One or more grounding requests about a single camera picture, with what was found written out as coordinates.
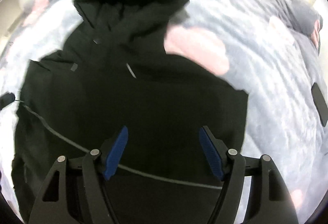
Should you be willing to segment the black hooded jacket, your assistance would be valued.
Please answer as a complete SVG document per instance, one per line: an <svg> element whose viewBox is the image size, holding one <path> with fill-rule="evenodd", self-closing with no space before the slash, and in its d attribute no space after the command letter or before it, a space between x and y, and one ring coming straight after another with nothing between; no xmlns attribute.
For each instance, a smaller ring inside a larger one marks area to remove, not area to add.
<svg viewBox="0 0 328 224"><path fill-rule="evenodd" d="M219 181L199 131L239 150L248 95L165 52L167 24L188 1L74 1L82 23L62 50L30 62L20 91L12 181L24 221L58 156L108 152L124 127L121 168L105 185L120 223L210 218Z"/></svg>

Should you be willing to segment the black phone on bed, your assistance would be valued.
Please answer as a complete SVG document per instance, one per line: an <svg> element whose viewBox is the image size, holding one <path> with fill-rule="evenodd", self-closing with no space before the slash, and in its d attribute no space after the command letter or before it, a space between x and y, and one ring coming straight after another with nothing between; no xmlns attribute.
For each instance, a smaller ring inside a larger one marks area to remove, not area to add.
<svg viewBox="0 0 328 224"><path fill-rule="evenodd" d="M325 127L328 121L328 108L323 94L316 82L312 85L311 94L320 117L320 122L322 126Z"/></svg>

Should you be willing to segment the grey floral bed blanket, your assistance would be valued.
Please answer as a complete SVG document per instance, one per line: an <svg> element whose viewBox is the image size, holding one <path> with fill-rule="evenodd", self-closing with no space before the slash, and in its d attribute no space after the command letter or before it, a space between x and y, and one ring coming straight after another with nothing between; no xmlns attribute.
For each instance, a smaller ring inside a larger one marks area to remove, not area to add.
<svg viewBox="0 0 328 224"><path fill-rule="evenodd" d="M30 0L1 54L1 223L24 221L12 181L17 110L30 62L63 49L82 23L75 0ZM270 156L294 203L297 223L327 207L327 125L311 94L327 88L319 64L322 17L303 0L189 0L167 24L164 48L248 95L244 157ZM234 223L244 223L245 177Z"/></svg>

